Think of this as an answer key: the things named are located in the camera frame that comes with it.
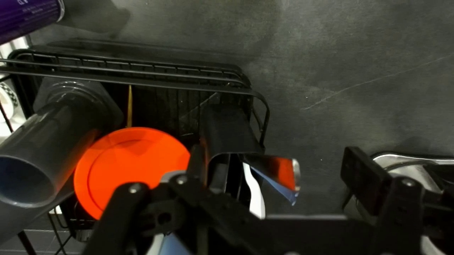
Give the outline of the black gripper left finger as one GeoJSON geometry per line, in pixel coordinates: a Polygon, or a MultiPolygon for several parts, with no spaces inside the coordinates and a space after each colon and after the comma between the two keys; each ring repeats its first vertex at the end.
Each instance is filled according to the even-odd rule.
{"type": "Polygon", "coordinates": [[[225,194],[181,174],[148,188],[117,187],[83,255],[144,255],[157,233],[174,235],[194,255],[261,255],[265,243],[255,216],[225,194]]]}

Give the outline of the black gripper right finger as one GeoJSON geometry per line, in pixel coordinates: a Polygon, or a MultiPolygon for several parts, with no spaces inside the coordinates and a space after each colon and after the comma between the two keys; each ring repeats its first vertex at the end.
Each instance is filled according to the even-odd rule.
{"type": "Polygon", "coordinates": [[[452,255],[454,158],[343,151],[343,208],[373,226],[375,255],[452,255]]]}

